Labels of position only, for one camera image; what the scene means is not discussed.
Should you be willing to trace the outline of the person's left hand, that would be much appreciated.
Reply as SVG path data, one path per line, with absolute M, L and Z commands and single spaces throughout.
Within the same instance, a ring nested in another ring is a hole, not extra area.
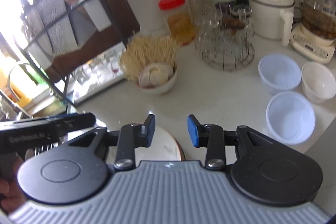
M 1 200 L 1 208 L 6 212 L 6 214 L 10 214 L 17 210 L 26 201 L 25 195 L 19 187 L 17 180 L 18 170 L 22 164 L 23 160 L 21 157 L 16 156 L 12 164 L 14 178 L 11 181 L 6 181 L 1 178 L 1 194 L 4 196 Z

